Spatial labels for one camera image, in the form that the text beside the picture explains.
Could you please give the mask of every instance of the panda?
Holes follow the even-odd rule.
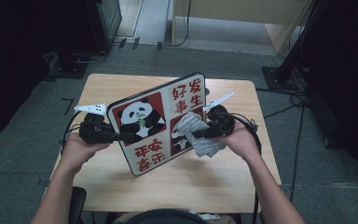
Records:
[[[173,129],[171,132],[171,138],[172,138],[171,155],[172,156],[184,149],[191,147],[191,144],[187,140],[186,136],[179,132],[178,127],[177,127],[178,124],[179,124],[179,120],[177,120],[175,122],[175,125],[173,126]]]
[[[165,127],[165,118],[148,103],[147,98],[128,105],[123,111],[117,112],[117,116],[121,122],[120,132],[134,133],[133,143],[154,135]]]

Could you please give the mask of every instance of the floor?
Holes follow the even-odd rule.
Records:
[[[161,42],[165,47],[171,45],[171,0],[120,0],[119,3],[123,22],[116,41],[127,38],[128,43],[133,43],[139,38],[139,44],[157,45]],[[176,17],[175,44],[186,38],[186,20],[187,17]],[[297,27],[294,31],[282,56],[287,55],[301,30]],[[276,55],[265,25],[244,21],[190,18],[187,40],[177,48]]]

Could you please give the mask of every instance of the person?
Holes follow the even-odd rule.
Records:
[[[236,122],[231,135],[216,137],[214,141],[226,144],[247,162],[266,223],[305,223],[302,216],[283,194],[260,156],[254,138],[243,124]],[[91,159],[99,150],[107,147],[109,144],[88,145],[78,136],[78,133],[72,133],[69,136],[62,158],[50,180],[45,197],[34,215],[32,224],[68,223],[75,175],[84,162]]]

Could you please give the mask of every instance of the forearm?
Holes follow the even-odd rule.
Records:
[[[32,224],[68,223],[74,177],[60,167],[56,169]]]
[[[247,161],[266,223],[305,223],[260,156]]]

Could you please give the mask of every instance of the panda sign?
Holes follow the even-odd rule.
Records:
[[[192,111],[204,118],[205,76],[194,73],[108,106],[115,132],[132,133],[119,144],[134,175],[142,175],[192,148],[176,124]]]

